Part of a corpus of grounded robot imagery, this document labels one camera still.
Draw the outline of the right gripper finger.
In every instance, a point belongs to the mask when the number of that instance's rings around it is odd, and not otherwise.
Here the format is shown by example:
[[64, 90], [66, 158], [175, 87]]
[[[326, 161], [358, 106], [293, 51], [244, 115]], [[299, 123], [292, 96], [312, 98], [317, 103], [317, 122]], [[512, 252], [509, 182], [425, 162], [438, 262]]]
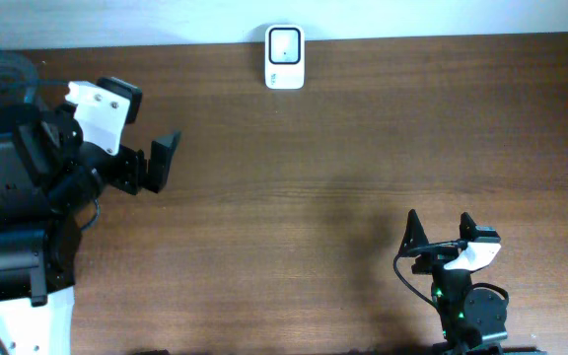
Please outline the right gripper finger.
[[461, 214], [460, 237], [468, 242], [474, 242], [478, 238], [476, 223], [467, 212]]
[[428, 238], [424, 232], [420, 219], [414, 209], [407, 215], [407, 224], [403, 239], [398, 250], [399, 254], [409, 254], [413, 249], [429, 245]]

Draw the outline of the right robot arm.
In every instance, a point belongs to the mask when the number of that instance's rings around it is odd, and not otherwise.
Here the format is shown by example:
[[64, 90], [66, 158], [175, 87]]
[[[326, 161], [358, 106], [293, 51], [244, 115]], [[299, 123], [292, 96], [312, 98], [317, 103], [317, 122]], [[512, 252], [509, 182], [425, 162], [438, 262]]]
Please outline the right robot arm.
[[430, 294], [423, 295], [400, 273], [398, 279], [438, 314], [444, 341], [431, 347], [433, 354], [501, 354], [500, 342], [508, 337], [505, 321], [508, 292], [489, 283], [474, 283], [471, 275], [487, 267], [501, 249], [492, 227], [480, 226], [461, 214], [460, 237], [431, 243], [415, 210], [407, 216], [405, 233], [392, 262], [412, 258], [411, 272], [430, 275]]

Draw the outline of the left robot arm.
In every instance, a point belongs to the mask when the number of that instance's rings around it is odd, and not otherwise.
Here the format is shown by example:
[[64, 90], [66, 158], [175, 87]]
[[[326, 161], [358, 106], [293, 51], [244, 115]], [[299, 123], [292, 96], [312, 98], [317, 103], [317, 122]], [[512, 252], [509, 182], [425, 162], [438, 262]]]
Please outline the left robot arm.
[[84, 233], [77, 214], [107, 186], [161, 191], [180, 135], [149, 152], [116, 154], [88, 141], [64, 104], [0, 108], [0, 354], [71, 350], [75, 258]]

